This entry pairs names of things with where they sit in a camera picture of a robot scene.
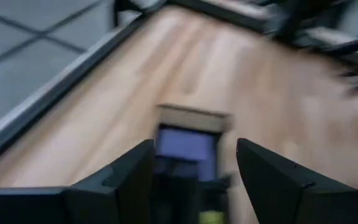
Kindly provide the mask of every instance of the yellow object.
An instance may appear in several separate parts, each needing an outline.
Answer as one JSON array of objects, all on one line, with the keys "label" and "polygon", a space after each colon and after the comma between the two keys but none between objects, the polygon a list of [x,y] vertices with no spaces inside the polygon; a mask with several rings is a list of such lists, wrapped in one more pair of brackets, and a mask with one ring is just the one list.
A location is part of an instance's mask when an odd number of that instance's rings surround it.
[{"label": "yellow object", "polygon": [[200,224],[224,224],[224,213],[217,211],[201,212]]}]

